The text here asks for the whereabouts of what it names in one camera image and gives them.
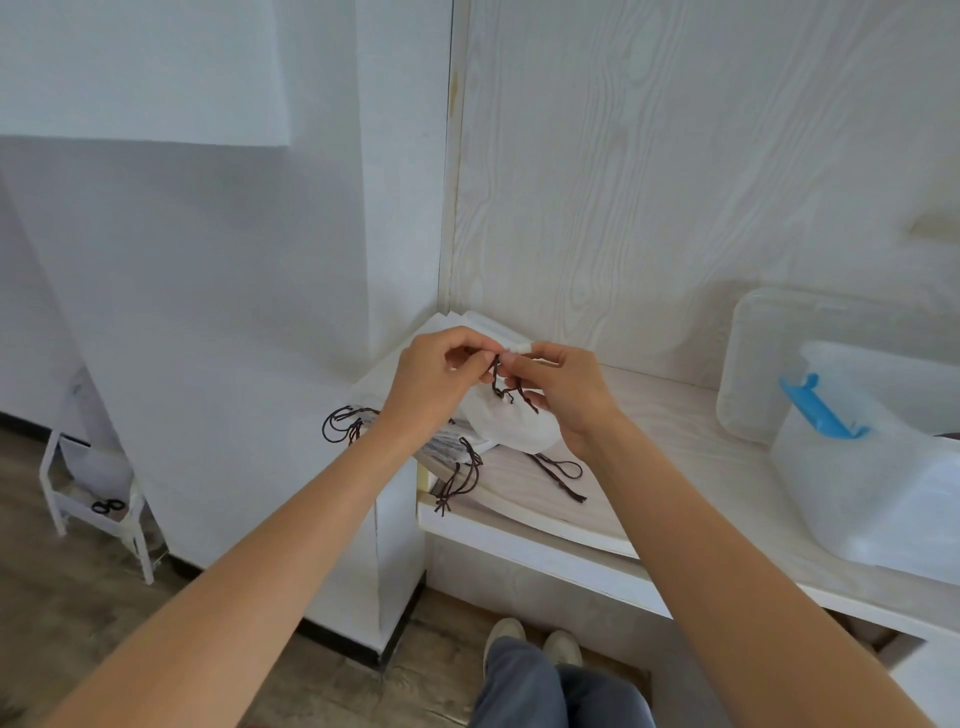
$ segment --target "scissors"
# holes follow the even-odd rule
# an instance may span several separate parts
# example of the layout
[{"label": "scissors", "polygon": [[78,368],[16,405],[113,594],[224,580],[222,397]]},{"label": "scissors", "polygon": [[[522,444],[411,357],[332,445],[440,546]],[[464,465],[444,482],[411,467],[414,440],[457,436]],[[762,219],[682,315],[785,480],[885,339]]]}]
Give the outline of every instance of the scissors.
[{"label": "scissors", "polygon": [[90,506],[90,510],[94,513],[99,513],[101,516],[105,516],[110,511],[122,511],[126,507],[127,504],[124,501],[112,497],[107,500],[97,500]]}]

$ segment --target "pants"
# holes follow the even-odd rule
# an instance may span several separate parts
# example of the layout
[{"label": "pants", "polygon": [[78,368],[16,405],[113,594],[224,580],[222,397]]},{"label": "pants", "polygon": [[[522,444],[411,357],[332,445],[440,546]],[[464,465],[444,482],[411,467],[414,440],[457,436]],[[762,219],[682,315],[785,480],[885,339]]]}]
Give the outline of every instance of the pants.
[{"label": "pants", "polygon": [[487,657],[487,680],[473,728],[655,728],[640,692],[618,677],[554,666],[531,644],[501,637]]}]

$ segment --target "wooden floor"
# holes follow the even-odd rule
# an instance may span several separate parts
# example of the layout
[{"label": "wooden floor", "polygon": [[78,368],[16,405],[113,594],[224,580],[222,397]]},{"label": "wooden floor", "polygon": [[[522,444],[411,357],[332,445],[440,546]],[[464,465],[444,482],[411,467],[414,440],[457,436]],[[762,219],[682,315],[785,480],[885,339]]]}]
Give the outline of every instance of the wooden floor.
[{"label": "wooden floor", "polygon": [[[43,446],[0,431],[0,726],[36,725],[185,584],[160,565],[148,587],[123,546],[84,523],[54,532],[36,468]],[[242,725],[466,724],[497,615],[426,590],[380,676],[295,635]],[[532,639],[541,641],[542,634]],[[649,696],[649,676],[587,654]]]}]

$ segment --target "beige sneaker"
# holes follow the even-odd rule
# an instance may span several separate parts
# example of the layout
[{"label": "beige sneaker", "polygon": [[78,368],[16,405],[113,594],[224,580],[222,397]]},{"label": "beige sneaker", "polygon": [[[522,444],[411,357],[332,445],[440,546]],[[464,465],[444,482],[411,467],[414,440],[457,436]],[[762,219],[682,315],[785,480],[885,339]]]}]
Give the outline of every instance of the beige sneaker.
[{"label": "beige sneaker", "polygon": [[490,645],[493,644],[494,640],[501,637],[513,637],[523,642],[527,641],[527,633],[523,631],[523,625],[520,624],[519,620],[513,617],[506,617],[495,624],[490,631],[490,636],[487,637],[487,645],[483,648],[484,677],[487,676],[487,654],[490,652]]},{"label": "beige sneaker", "polygon": [[554,665],[584,666],[584,656],[580,654],[580,645],[573,635],[558,629],[543,643],[543,653]]}]

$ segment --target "blue plastic clip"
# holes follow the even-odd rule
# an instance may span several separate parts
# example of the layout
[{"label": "blue plastic clip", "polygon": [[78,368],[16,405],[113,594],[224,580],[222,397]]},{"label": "blue plastic clip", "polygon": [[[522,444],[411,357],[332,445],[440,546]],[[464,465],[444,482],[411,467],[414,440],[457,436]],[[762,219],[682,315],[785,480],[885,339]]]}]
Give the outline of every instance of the blue plastic clip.
[{"label": "blue plastic clip", "polygon": [[819,375],[809,374],[806,376],[806,381],[797,386],[796,384],[790,384],[781,377],[780,388],[794,403],[800,414],[806,418],[806,421],[821,435],[831,437],[834,440],[856,440],[867,434],[870,431],[869,427],[861,426],[851,431],[849,427],[840,422],[840,418],[813,391],[819,381]]}]

